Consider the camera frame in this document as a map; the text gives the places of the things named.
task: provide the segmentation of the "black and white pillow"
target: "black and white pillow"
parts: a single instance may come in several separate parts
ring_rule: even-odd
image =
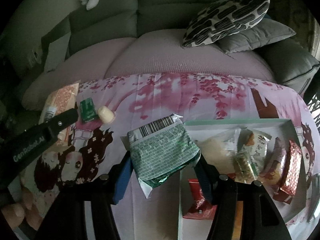
[[[192,19],[183,37],[183,46],[210,44],[249,29],[262,20],[269,5],[270,0],[216,1]]]

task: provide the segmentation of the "throw pillow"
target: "throw pillow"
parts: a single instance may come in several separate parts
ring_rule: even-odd
[[[183,46],[210,44],[251,28],[262,20],[269,4],[270,0],[218,0],[202,9],[190,22]]]
[[[256,26],[234,35],[226,36],[215,44],[225,53],[253,50],[295,35],[288,26],[271,19],[262,19]]]

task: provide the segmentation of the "green and clear candy wrapper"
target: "green and clear candy wrapper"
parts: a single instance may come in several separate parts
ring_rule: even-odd
[[[146,198],[153,188],[200,158],[181,117],[172,114],[127,134],[133,168]]]

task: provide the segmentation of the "shiny red wrapper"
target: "shiny red wrapper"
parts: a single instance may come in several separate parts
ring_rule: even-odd
[[[211,205],[204,199],[200,184],[197,179],[188,179],[190,190],[195,202],[183,216],[187,219],[211,219],[213,220],[217,206]]]
[[[284,168],[284,175],[279,183],[279,190],[273,196],[274,200],[290,204],[293,196],[296,194],[302,151],[299,145],[289,140],[290,149],[287,154],[287,160]]]

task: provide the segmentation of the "cartoon girl print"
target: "cartoon girl print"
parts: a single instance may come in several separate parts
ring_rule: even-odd
[[[104,132],[99,128],[93,131],[87,145],[78,151],[70,146],[62,153],[49,152],[38,159],[34,178],[41,192],[53,189],[54,185],[61,190],[70,181],[81,184],[96,177],[106,147],[113,141],[112,131],[108,129]]]

